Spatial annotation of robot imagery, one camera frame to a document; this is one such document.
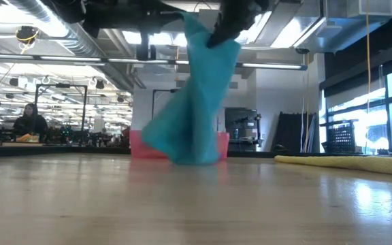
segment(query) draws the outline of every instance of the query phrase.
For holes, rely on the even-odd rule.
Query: pink bin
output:
[[[225,160],[228,153],[229,134],[217,133],[218,151],[220,153],[219,160]],[[167,159],[167,156],[158,150],[155,150],[142,142],[142,131],[132,130],[129,133],[131,142],[131,157],[136,159]]]

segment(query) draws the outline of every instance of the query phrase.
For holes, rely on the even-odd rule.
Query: teal cloth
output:
[[[209,30],[192,16],[182,16],[191,77],[143,129],[142,140],[174,163],[211,164],[219,158],[212,122],[227,94],[240,45],[230,39],[209,49]]]

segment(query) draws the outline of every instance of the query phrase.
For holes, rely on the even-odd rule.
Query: black hoodie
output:
[[[13,129],[15,133],[18,135],[25,135],[27,133],[38,133],[40,137],[44,135],[46,129],[48,129],[48,124],[43,116],[40,116],[37,113],[37,107],[33,103],[29,103],[27,106],[31,106],[33,108],[33,114],[31,116],[27,116],[24,111],[24,115],[20,118],[16,119],[16,122],[13,125]]]

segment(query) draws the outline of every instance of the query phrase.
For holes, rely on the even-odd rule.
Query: yellow towel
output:
[[[392,157],[286,157],[277,156],[278,163],[292,163],[318,167],[339,167],[392,174]]]

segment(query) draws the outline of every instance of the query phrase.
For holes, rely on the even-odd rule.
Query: pink container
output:
[[[217,133],[218,152],[220,153],[219,160],[225,160],[228,153],[229,134]],[[155,150],[142,142],[142,131],[131,130],[129,133],[129,140],[131,142],[131,157],[136,159],[167,159],[167,156],[158,150]]]

